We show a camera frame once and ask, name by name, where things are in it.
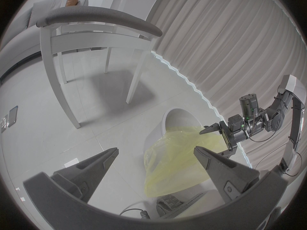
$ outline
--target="white wooden frame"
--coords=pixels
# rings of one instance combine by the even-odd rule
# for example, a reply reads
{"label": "white wooden frame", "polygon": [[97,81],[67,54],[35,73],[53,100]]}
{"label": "white wooden frame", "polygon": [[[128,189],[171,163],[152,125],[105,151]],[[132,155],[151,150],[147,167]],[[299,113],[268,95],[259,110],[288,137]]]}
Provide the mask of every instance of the white wooden frame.
{"label": "white wooden frame", "polygon": [[[114,9],[114,10],[118,10],[118,11],[123,11],[125,4],[126,4],[126,1],[127,0],[113,0],[110,8]],[[62,0],[61,7],[65,7],[66,2],[67,2],[67,0]],[[106,31],[116,33],[116,30],[117,30],[117,26],[113,25],[113,29],[111,31],[110,30],[106,30]],[[57,35],[61,35],[62,33],[66,33],[66,32],[68,32],[68,31],[63,31],[62,27],[59,27],[59,28],[56,29]],[[107,49],[108,49],[108,52],[107,52],[107,55],[106,55],[106,64],[105,64],[105,67],[104,67],[104,70],[103,70],[104,73],[108,72],[112,48],[108,47]],[[66,75],[65,75],[65,71],[64,71],[62,52],[58,52],[58,60],[59,60],[59,68],[60,68],[60,71],[61,71],[62,79],[63,79],[64,84],[66,84],[67,80],[66,80]]]}
{"label": "white wooden frame", "polygon": [[[51,36],[56,27],[61,27],[63,32],[75,32]],[[103,32],[82,32],[82,31],[103,31]],[[109,48],[133,48],[143,50],[138,65],[136,67],[132,83],[128,92],[126,102],[129,104],[132,101],[136,86],[140,80],[142,66],[145,58],[151,53],[152,48],[157,40],[157,37],[138,30],[133,30],[147,37],[141,39],[134,36],[122,35],[117,33],[108,33],[105,31],[114,31],[114,26],[99,25],[99,24],[72,24],[72,25],[50,25],[40,28],[40,48],[45,66],[45,70],[56,98],[63,108],[67,117],[76,128],[80,128],[80,124],[72,113],[63,90],[59,83],[56,69],[53,62],[53,54],[79,48],[90,47],[109,47]]]}

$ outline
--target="chair leg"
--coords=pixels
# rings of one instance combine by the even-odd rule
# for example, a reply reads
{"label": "chair leg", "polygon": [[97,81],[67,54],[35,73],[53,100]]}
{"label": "chair leg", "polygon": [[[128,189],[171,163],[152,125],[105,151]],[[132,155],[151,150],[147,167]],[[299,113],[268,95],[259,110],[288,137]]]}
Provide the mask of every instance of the chair leg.
{"label": "chair leg", "polygon": [[80,128],[80,124],[78,123],[77,119],[75,118],[74,114],[72,113],[66,101],[66,98],[64,96],[63,90],[61,88],[61,85],[59,83],[59,80],[56,74],[56,68],[54,66],[53,55],[51,51],[50,36],[51,36],[51,33],[48,28],[44,28],[44,27],[40,28],[40,48],[41,48],[41,55],[43,58],[46,74],[49,79],[51,88],[59,104],[61,105],[62,109],[66,113],[67,117],[72,122],[72,124],[75,126],[75,128]]}
{"label": "chair leg", "polygon": [[142,55],[140,57],[138,65],[136,67],[136,70],[135,70],[135,73],[134,73],[134,76],[133,76],[133,79],[132,79],[132,83],[130,85],[130,89],[129,89],[129,92],[128,92],[128,96],[127,96],[127,100],[126,100],[126,102],[128,104],[130,104],[131,101],[132,101],[133,95],[135,93],[136,87],[138,85],[138,82],[139,82],[141,74],[142,74],[142,67],[143,67],[143,64],[144,64],[144,60],[145,60],[146,56],[148,56],[149,54],[150,54],[150,51],[143,51],[142,52]]}
{"label": "chair leg", "polygon": [[104,73],[108,73],[108,67],[109,67],[109,61],[110,61],[110,55],[111,55],[111,47],[108,47],[108,54],[106,55],[106,65],[104,67]]}
{"label": "chair leg", "polygon": [[[61,35],[61,30],[62,30],[61,27],[57,28],[56,34]],[[62,52],[58,52],[58,59],[59,59],[59,68],[60,68],[60,71],[61,71],[62,79],[63,79],[64,84],[66,84],[67,80],[66,80],[65,71],[64,71]]]}

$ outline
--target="trash bag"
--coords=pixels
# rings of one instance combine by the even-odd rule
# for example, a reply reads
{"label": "trash bag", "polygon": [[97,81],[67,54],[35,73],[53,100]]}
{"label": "trash bag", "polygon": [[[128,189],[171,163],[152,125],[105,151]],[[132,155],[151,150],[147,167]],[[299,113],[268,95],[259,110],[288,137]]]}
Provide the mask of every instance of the trash bag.
{"label": "trash bag", "polygon": [[206,170],[194,156],[202,146],[216,153],[227,149],[221,135],[200,135],[203,127],[172,127],[144,154],[148,197],[172,194],[209,179]]}

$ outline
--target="robotic arm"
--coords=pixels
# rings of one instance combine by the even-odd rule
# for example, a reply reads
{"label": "robotic arm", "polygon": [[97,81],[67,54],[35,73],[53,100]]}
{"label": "robotic arm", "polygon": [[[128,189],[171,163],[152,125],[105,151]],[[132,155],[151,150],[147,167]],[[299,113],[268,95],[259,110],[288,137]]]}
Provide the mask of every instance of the robotic arm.
{"label": "robotic arm", "polygon": [[256,94],[245,95],[239,99],[243,117],[236,114],[228,119],[228,125],[224,121],[220,121],[219,124],[205,126],[200,134],[219,131],[228,147],[228,150],[221,152],[220,155],[229,158],[236,153],[237,143],[251,139],[252,136],[264,129],[267,132],[274,131],[275,134],[282,126],[291,100],[293,100],[291,133],[280,162],[282,172],[285,173],[293,167],[297,156],[296,151],[301,139],[306,101],[304,85],[292,75],[284,75],[278,87],[278,95],[274,97],[274,102],[268,108],[259,108]]}

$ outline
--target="black cylindrical motor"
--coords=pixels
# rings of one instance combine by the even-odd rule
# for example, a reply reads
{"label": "black cylindrical motor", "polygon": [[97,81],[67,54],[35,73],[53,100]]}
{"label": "black cylindrical motor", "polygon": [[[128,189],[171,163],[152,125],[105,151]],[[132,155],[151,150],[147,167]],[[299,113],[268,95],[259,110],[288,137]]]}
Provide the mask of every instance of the black cylindrical motor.
{"label": "black cylindrical motor", "polygon": [[239,101],[244,119],[246,120],[252,119],[254,117],[254,112],[255,112],[255,117],[258,116],[259,107],[258,107],[258,100],[256,94],[244,95],[239,99]]}

